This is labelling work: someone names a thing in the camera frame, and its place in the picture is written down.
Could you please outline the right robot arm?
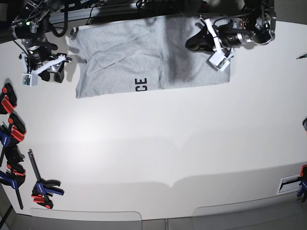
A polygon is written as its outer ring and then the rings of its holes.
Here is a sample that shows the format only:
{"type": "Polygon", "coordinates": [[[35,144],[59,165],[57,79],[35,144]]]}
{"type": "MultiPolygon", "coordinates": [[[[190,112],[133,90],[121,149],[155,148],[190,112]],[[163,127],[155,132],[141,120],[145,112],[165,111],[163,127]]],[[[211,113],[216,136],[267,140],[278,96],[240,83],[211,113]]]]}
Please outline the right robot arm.
{"type": "Polygon", "coordinates": [[[65,53],[56,53],[58,46],[48,41],[47,32],[55,37],[63,37],[68,29],[68,7],[66,0],[31,0],[26,3],[25,16],[16,16],[11,23],[13,40],[20,39],[25,50],[19,55],[24,66],[22,84],[28,86],[37,85],[41,78],[62,83],[64,79],[65,63],[71,62],[71,58],[65,53]],[[62,32],[49,22],[50,15],[64,7],[64,26],[62,32]]]}

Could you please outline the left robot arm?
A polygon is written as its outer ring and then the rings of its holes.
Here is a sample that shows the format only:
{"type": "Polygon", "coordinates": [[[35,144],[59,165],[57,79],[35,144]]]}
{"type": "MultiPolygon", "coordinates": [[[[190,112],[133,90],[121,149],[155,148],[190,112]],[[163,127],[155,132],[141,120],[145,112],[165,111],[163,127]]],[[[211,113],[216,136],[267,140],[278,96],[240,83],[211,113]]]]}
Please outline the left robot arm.
{"type": "Polygon", "coordinates": [[[254,42],[265,45],[275,39],[276,12],[273,0],[246,0],[238,15],[200,20],[203,28],[189,38],[185,47],[190,51],[210,55],[221,52],[226,58],[234,48],[254,42]]]}

